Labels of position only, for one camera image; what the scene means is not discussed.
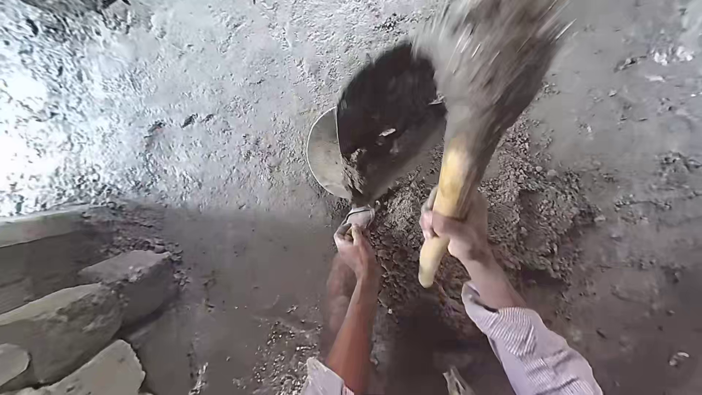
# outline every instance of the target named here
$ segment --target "finger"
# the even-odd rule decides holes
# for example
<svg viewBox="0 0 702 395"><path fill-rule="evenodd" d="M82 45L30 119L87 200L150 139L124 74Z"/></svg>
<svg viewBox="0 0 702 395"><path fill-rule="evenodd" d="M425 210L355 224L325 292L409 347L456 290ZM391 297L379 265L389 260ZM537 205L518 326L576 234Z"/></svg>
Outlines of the finger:
<svg viewBox="0 0 702 395"><path fill-rule="evenodd" d="M433 238L436 236L434 229L432 228L432 217L434 212L423 212L419 217L419 226L422 228L422 235L424 240Z"/></svg>
<svg viewBox="0 0 702 395"><path fill-rule="evenodd" d="M437 199L437 193L439 192L439 187L435 186L431 192L429 192L429 197L422 205L422 212L430 212L434 208L434 201Z"/></svg>
<svg viewBox="0 0 702 395"><path fill-rule="evenodd" d="M347 233L351 229L351 224L342 224L334 232L334 241L338 244L340 242L348 242Z"/></svg>
<svg viewBox="0 0 702 395"><path fill-rule="evenodd" d="M351 226L351 237L353 237L354 245L361 245L366 241L366 236L363 236L363 229L356 224Z"/></svg>
<svg viewBox="0 0 702 395"><path fill-rule="evenodd" d="M438 213L432 214L432 230L440 237L456 237L466 232L465 223L443 216Z"/></svg>

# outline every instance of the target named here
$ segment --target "ground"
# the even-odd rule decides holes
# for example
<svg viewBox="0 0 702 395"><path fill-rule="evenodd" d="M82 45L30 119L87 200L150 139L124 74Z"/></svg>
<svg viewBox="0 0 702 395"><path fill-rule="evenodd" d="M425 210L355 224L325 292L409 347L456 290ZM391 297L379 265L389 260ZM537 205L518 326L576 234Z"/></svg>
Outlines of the ground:
<svg viewBox="0 0 702 395"><path fill-rule="evenodd" d="M164 206L158 231L183 251L184 290L140 351L150 389L299 387L345 209L315 185L306 134L354 70L439 2L101 3L0 2L0 213L117 198ZM574 24L512 135L529 154L514 168L524 177L508 178L515 206L498 212L512 226L492 241L528 260L505 259L605 392L699 394L702 1L575 0L563 18ZM424 167L381 202L374 244L386 266L405 262L385 277L401 297L415 290L418 241L388 228L412 213L412 229L435 177ZM408 188L413 200L398 199ZM555 237L551 211L534 207L557 214L563 196L578 211L560 212ZM551 246L524 244L531 224ZM454 284L460 271L444 266ZM436 392L446 364L478 394L509 393L484 339L439 325L456 323L452 289L381 295L373 355L387 393Z"/></svg>

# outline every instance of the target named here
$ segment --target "dirt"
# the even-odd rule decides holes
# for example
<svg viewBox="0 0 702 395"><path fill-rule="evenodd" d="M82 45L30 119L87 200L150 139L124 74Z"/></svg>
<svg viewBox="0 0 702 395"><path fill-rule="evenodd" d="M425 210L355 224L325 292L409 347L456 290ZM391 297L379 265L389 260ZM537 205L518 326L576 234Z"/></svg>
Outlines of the dirt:
<svg viewBox="0 0 702 395"><path fill-rule="evenodd" d="M344 88L336 106L339 147L356 205L380 197L436 143L446 114L437 97L431 62L406 42L365 65Z"/></svg>

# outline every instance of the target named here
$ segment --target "debris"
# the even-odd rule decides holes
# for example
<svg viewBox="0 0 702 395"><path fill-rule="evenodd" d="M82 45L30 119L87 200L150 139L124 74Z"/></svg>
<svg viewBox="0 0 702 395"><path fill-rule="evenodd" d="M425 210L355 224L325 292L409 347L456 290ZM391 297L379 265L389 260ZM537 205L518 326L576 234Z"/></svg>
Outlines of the debris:
<svg viewBox="0 0 702 395"><path fill-rule="evenodd" d="M205 373L207 373L207 366L209 363L205 362L200 369L197 370L197 375L195 378L195 385L188 391L187 395L200 395L203 389L207 387L207 380L205 378Z"/></svg>
<svg viewBox="0 0 702 395"><path fill-rule="evenodd" d="M29 365L29 354L14 344L0 344L0 385L17 377Z"/></svg>
<svg viewBox="0 0 702 395"><path fill-rule="evenodd" d="M683 351L678 351L677 353L673 354L673 356L670 357L670 360L668 361L668 365L677 368L683 360L688 359L690 357L690 354L683 352Z"/></svg>
<svg viewBox="0 0 702 395"><path fill-rule="evenodd" d="M122 322L117 296L104 285L66 288L0 315L0 339L32 357L25 384L59 380L97 354ZM10 389L1 388L0 392Z"/></svg>
<svg viewBox="0 0 702 395"><path fill-rule="evenodd" d="M677 59L681 62L689 62L692 59L694 59L694 52L690 51L689 49L683 47L683 46L678 46L677 49L675 50L675 56L677 56Z"/></svg>
<svg viewBox="0 0 702 395"><path fill-rule="evenodd" d="M196 119L197 119L197 114L192 114L189 117L185 118L185 121L183 121L183 124L180 125L180 127L186 128L186 127L194 124Z"/></svg>
<svg viewBox="0 0 702 395"><path fill-rule="evenodd" d="M614 70L621 71L621 70L628 69L629 67L635 65L636 62L637 62L636 58L626 58L625 60L619 62L619 64L617 64L617 66L615 67Z"/></svg>
<svg viewBox="0 0 702 395"><path fill-rule="evenodd" d="M646 79L650 82L665 82L665 78L661 75L647 75Z"/></svg>
<svg viewBox="0 0 702 395"><path fill-rule="evenodd" d="M668 65L668 54L655 52L654 53L654 62L656 62L662 66L667 66Z"/></svg>
<svg viewBox="0 0 702 395"><path fill-rule="evenodd" d="M397 130L397 129L395 129L395 128L390 128L390 129L388 129L388 130L383 131L380 135L383 136L383 137L389 136L390 134L395 133L396 130Z"/></svg>
<svg viewBox="0 0 702 395"><path fill-rule="evenodd" d="M131 251L86 267L78 276L83 283L102 283L117 292L124 304L124 323L129 325L177 292L169 258L168 253Z"/></svg>

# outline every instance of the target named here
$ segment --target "hand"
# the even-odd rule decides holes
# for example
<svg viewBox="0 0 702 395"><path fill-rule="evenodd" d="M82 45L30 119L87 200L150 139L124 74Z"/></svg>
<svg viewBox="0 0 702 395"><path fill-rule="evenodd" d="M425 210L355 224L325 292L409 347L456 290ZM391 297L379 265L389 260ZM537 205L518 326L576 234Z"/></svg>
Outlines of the hand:
<svg viewBox="0 0 702 395"><path fill-rule="evenodd" d="M425 239L437 236L447 237L449 254L458 258L463 264L469 261L487 263L492 259L492 251L487 242L487 200L480 192L475 192L470 202L470 211L465 221L457 221L447 216L434 213L434 188L429 199L422 206L419 224Z"/></svg>
<svg viewBox="0 0 702 395"><path fill-rule="evenodd" d="M360 226L356 224L339 226L334 233L334 242L339 250L339 257L356 273L357 280L374 278L380 274L376 253Z"/></svg>
<svg viewBox="0 0 702 395"><path fill-rule="evenodd" d="M500 265L495 261L487 242L487 200L475 192L465 221L457 221L431 211L436 188L422 206L419 221L425 238L449 238L449 253L465 266L483 302L493 309L526 307Z"/></svg>

